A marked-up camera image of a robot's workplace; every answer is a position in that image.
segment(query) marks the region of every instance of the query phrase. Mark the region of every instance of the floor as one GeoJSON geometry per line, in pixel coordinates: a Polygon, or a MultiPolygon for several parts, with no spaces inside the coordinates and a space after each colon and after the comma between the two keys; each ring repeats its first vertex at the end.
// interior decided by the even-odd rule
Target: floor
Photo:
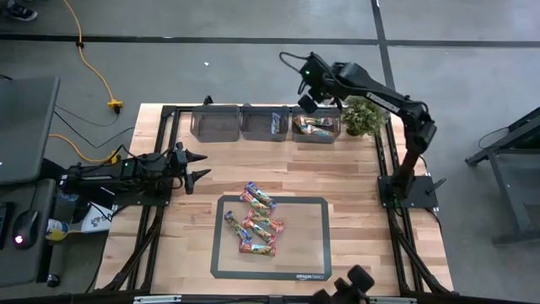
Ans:
{"type": "MultiPolygon", "coordinates": [[[[477,141],[484,134],[538,106],[537,1],[70,3],[86,35],[183,37],[169,42],[185,42],[87,43],[87,59],[105,75],[115,97],[126,103],[118,122],[108,128],[64,114],[96,144],[131,127],[142,102],[202,102],[205,95],[211,95],[217,102],[294,103],[300,80],[278,61],[282,50],[299,54],[313,50],[328,62],[354,61],[381,82],[392,84],[393,80],[398,91],[426,101],[437,121],[438,133],[426,158],[435,178],[448,179],[437,194],[456,291],[519,301],[540,299],[540,243],[492,246],[491,238],[511,231],[508,209],[489,164],[472,169],[463,162],[478,150],[477,141]],[[374,17],[377,5],[381,15],[374,17]],[[231,37],[239,39],[219,39],[231,37]],[[393,42],[372,41],[384,37],[393,42]]],[[[76,25],[63,2],[29,5],[39,10],[40,17],[24,24],[0,19],[0,34],[76,35],[76,25]]],[[[99,123],[115,118],[105,106],[105,88],[80,62],[73,42],[2,41],[0,73],[13,78],[58,75],[62,79],[58,105],[99,123]]],[[[125,133],[92,149],[56,118],[51,132],[68,136],[94,158],[108,155],[120,143],[129,144],[131,137],[125,133]]],[[[66,143],[56,139],[49,141],[46,157],[63,166],[79,161],[66,143]]],[[[56,249],[53,267],[62,275],[61,287],[4,288],[0,298],[85,291],[104,240],[104,235],[86,236],[56,249]]]]}

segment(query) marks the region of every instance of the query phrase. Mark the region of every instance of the green plant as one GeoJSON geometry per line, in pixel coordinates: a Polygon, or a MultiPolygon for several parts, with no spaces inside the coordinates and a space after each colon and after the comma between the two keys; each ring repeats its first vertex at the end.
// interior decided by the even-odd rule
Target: green plant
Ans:
{"type": "Polygon", "coordinates": [[[349,96],[345,104],[341,119],[347,124],[349,135],[375,136],[381,132],[386,115],[379,106],[361,96],[349,96]]]}

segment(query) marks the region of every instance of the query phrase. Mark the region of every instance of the snack package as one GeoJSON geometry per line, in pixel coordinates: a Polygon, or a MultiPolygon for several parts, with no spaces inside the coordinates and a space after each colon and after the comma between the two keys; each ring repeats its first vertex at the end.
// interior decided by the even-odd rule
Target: snack package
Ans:
{"type": "Polygon", "coordinates": [[[254,198],[247,190],[244,190],[244,192],[240,195],[240,199],[248,203],[259,214],[262,214],[262,215],[270,214],[270,211],[271,211],[270,207],[259,202],[258,199],[254,198]]]}
{"type": "Polygon", "coordinates": [[[272,245],[276,241],[276,236],[273,236],[270,232],[265,231],[262,227],[253,223],[247,218],[242,220],[242,226],[244,226],[244,228],[246,229],[251,229],[251,231],[261,237],[261,239],[263,239],[267,243],[267,245],[272,245]]]}
{"type": "Polygon", "coordinates": [[[272,113],[272,134],[279,134],[279,122],[281,116],[276,113],[272,113]]]}
{"type": "Polygon", "coordinates": [[[268,246],[268,245],[257,245],[257,244],[250,244],[246,242],[240,242],[240,252],[242,253],[255,253],[255,254],[262,254],[267,255],[269,257],[275,257],[276,256],[276,246],[268,246]]]}
{"type": "Polygon", "coordinates": [[[240,222],[236,219],[236,216],[232,211],[227,212],[224,215],[224,219],[229,223],[233,231],[235,231],[238,238],[240,238],[240,242],[251,243],[251,241],[253,241],[253,237],[251,237],[250,234],[247,233],[247,230],[240,225],[240,222]]]}
{"type": "Polygon", "coordinates": [[[300,132],[305,135],[316,136],[334,136],[334,132],[330,132],[321,128],[317,128],[313,125],[301,125],[300,132]]]}
{"type": "Polygon", "coordinates": [[[250,211],[247,213],[248,220],[254,221],[260,225],[263,225],[265,227],[270,227],[277,233],[281,233],[281,231],[284,230],[284,223],[279,220],[270,220],[268,217],[258,214],[255,210],[250,209],[250,211]]]}
{"type": "Polygon", "coordinates": [[[264,193],[259,189],[253,182],[248,182],[246,185],[246,191],[248,191],[253,197],[255,197],[259,202],[265,204],[266,206],[274,209],[276,208],[276,203],[271,199],[268,194],[264,193]]]}
{"type": "Polygon", "coordinates": [[[330,117],[304,117],[301,115],[298,115],[296,117],[296,124],[299,126],[302,125],[314,125],[314,126],[324,126],[324,127],[330,127],[333,125],[332,119],[330,117]]]}

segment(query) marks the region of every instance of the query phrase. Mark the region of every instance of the black cable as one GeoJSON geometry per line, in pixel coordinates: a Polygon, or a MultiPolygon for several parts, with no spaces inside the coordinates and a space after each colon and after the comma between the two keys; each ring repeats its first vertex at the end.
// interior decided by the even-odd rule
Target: black cable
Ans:
{"type": "Polygon", "coordinates": [[[401,210],[402,211],[402,203],[399,201],[399,199],[397,198],[394,198],[392,200],[392,207],[394,208],[394,210],[396,210],[396,215],[399,216],[399,217],[403,217],[403,212],[399,213],[398,210],[401,210]]]}
{"type": "Polygon", "coordinates": [[[433,215],[433,217],[435,217],[435,220],[437,221],[437,224],[439,224],[440,233],[442,233],[442,225],[440,224],[440,220],[439,220],[439,217],[437,216],[437,214],[435,214],[435,212],[432,209],[429,209],[429,208],[426,208],[426,211],[428,211],[429,213],[431,213],[433,215]]]}
{"type": "Polygon", "coordinates": [[[494,131],[491,131],[491,132],[485,134],[484,136],[482,136],[482,138],[479,139],[479,141],[478,141],[478,147],[479,147],[480,149],[486,149],[486,148],[488,148],[488,147],[483,147],[483,146],[480,145],[480,143],[482,142],[482,140],[483,140],[484,138],[487,138],[489,135],[491,135],[491,134],[493,134],[493,133],[497,133],[498,131],[502,131],[502,130],[504,130],[504,129],[508,129],[508,127],[498,128],[498,129],[496,129],[496,130],[494,130],[494,131]]]}
{"type": "Polygon", "coordinates": [[[181,177],[179,177],[179,176],[175,176],[175,178],[177,178],[177,179],[178,179],[178,182],[180,182],[180,186],[174,187],[174,186],[173,186],[174,182],[173,182],[173,184],[169,184],[169,183],[167,183],[167,181],[165,180],[164,177],[161,178],[161,181],[162,181],[167,187],[169,187],[169,188],[171,188],[171,189],[173,189],[173,190],[177,190],[177,189],[182,188],[182,186],[184,186],[184,181],[183,181],[183,180],[181,179],[181,177]]]}
{"type": "Polygon", "coordinates": [[[119,133],[117,133],[116,135],[112,136],[111,138],[107,139],[104,143],[99,144],[99,145],[95,145],[95,144],[92,144],[88,139],[86,139],[85,136],[81,135],[81,133],[79,133],[77,130],[75,130],[75,128],[72,127],[69,124],[69,122],[67,122],[60,114],[58,114],[58,112],[54,111],[54,114],[56,116],[58,116],[58,118],[60,118],[60,120],[62,120],[72,131],[74,131],[75,134],[77,134],[80,138],[82,138],[85,142],[87,142],[89,145],[91,145],[95,149],[99,149],[99,148],[103,147],[104,145],[108,144],[112,139],[124,134],[125,132],[127,132],[129,130],[133,130],[135,128],[135,127],[126,128],[126,129],[120,131],[119,133]]]}
{"type": "Polygon", "coordinates": [[[129,152],[129,149],[127,149],[125,145],[122,145],[121,148],[124,149],[124,151],[126,151],[126,153],[127,153],[128,155],[130,155],[132,158],[135,158],[135,159],[138,159],[138,160],[141,160],[141,161],[146,161],[146,162],[148,162],[148,163],[154,163],[154,162],[160,160],[160,159],[161,159],[162,157],[164,157],[167,153],[169,153],[169,151],[172,150],[172,148],[168,148],[168,149],[165,150],[162,154],[160,154],[159,157],[156,158],[155,160],[147,160],[147,159],[145,159],[145,158],[142,158],[142,157],[140,157],[140,156],[137,156],[137,155],[135,155],[135,154],[129,152]]]}
{"type": "Polygon", "coordinates": [[[91,121],[87,120],[86,118],[83,118],[83,117],[81,117],[81,116],[79,116],[79,115],[77,115],[77,114],[75,114],[75,113],[73,113],[73,112],[59,106],[59,105],[57,105],[57,108],[62,110],[62,111],[65,111],[67,114],[70,114],[70,115],[82,120],[83,122],[87,122],[87,123],[89,123],[91,125],[94,125],[96,127],[109,127],[109,126],[113,125],[118,120],[118,117],[120,116],[120,115],[116,115],[115,120],[113,120],[112,122],[110,122],[110,123],[108,123],[106,125],[102,125],[102,124],[99,124],[99,123],[91,122],[91,121]]]}
{"type": "Polygon", "coordinates": [[[101,164],[99,164],[99,165],[97,165],[97,166],[90,167],[90,168],[88,168],[87,170],[84,170],[84,171],[81,170],[81,173],[86,173],[86,172],[98,170],[98,169],[100,169],[102,166],[107,165],[107,164],[112,160],[113,157],[116,157],[116,155],[118,154],[118,152],[120,152],[120,149],[121,149],[122,147],[123,147],[123,144],[121,144],[121,145],[116,149],[116,151],[115,151],[113,154],[111,154],[111,156],[109,156],[109,158],[106,159],[104,162],[102,162],[101,164]]]}
{"type": "Polygon", "coordinates": [[[28,207],[28,210],[32,210],[32,206],[34,205],[34,201],[35,201],[35,194],[37,193],[37,186],[39,184],[39,180],[38,181],[35,181],[35,188],[34,188],[34,194],[32,194],[32,201],[30,202],[30,206],[28,207]]]}
{"type": "Polygon", "coordinates": [[[428,162],[425,161],[425,158],[424,158],[423,155],[419,155],[418,157],[424,162],[425,171],[427,172],[428,171],[428,162]]]}
{"type": "Polygon", "coordinates": [[[287,55],[289,57],[296,58],[296,59],[301,59],[301,60],[307,60],[307,58],[308,58],[308,57],[301,57],[301,56],[298,56],[298,55],[295,55],[295,54],[291,54],[289,52],[280,52],[279,53],[279,60],[281,60],[281,62],[283,62],[287,67],[292,68],[296,73],[300,73],[300,70],[298,68],[295,68],[292,64],[288,63],[284,59],[284,55],[287,55]]]}
{"type": "Polygon", "coordinates": [[[101,211],[100,208],[98,208],[98,206],[96,206],[94,203],[92,202],[89,202],[90,205],[92,205],[92,207],[94,207],[95,209],[97,209],[101,215],[103,215],[108,221],[112,222],[112,214],[109,214],[109,215],[106,215],[103,211],[101,211]]]}

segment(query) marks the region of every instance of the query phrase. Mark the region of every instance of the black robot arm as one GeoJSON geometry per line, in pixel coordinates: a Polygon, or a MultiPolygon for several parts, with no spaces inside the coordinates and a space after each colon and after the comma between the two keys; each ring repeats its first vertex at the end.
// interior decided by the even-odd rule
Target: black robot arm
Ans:
{"type": "Polygon", "coordinates": [[[178,179],[186,194],[193,194],[195,182],[210,172],[209,169],[189,172],[187,164],[204,160],[176,143],[173,150],[163,154],[150,153],[133,156],[114,164],[98,166],[71,166],[60,180],[64,193],[76,193],[104,206],[166,205],[173,181],[178,179]]]}
{"type": "Polygon", "coordinates": [[[408,95],[400,95],[385,85],[374,81],[368,72],[353,62],[335,62],[328,66],[312,52],[308,57],[298,57],[286,52],[280,58],[289,67],[300,73],[302,83],[299,94],[309,85],[309,95],[303,95],[299,105],[307,112],[316,111],[317,104],[332,100],[341,110],[342,100],[350,95],[363,96],[378,106],[399,116],[403,121],[407,153],[402,165],[391,177],[388,193],[397,199],[408,196],[414,180],[414,166],[419,156],[428,148],[437,127],[429,115],[428,107],[422,101],[410,100],[408,95]],[[298,70],[285,62],[283,55],[305,60],[298,70]]]}

